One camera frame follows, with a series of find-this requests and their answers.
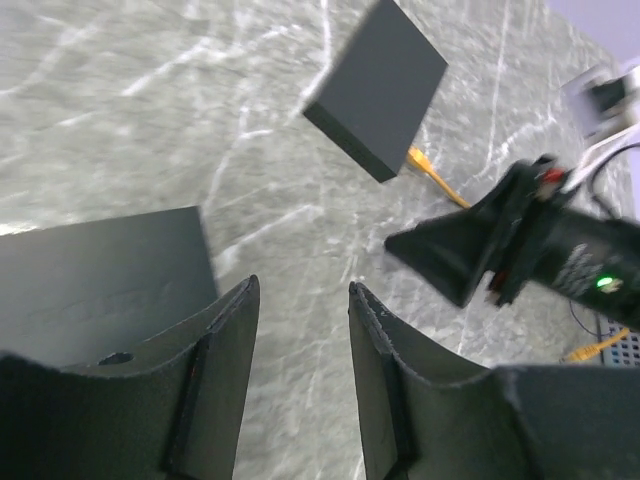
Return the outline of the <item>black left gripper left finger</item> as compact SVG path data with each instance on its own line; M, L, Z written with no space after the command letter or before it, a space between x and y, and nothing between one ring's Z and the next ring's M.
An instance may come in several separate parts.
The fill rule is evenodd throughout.
M1 356L5 479L229 479L260 309L256 276L124 353Z

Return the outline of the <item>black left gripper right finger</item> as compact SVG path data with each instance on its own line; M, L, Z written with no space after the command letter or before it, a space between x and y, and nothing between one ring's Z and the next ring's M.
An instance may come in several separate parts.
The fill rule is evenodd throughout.
M633 368L486 368L405 323L363 284L349 328L370 479L635 479Z

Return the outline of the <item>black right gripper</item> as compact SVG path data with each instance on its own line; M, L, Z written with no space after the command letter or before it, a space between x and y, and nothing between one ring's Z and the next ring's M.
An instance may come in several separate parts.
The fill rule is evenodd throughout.
M573 195L560 192L568 172L556 159L541 157L531 166L532 194L530 165L519 161L472 207L388 236L386 252L459 308L495 268L488 290L498 307L534 282L637 330L639 223L571 208Z

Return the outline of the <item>black network switch box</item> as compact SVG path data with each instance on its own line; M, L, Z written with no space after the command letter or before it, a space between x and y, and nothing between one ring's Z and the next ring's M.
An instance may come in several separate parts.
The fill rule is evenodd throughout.
M377 1L303 115L376 181L396 177L448 68L394 1Z

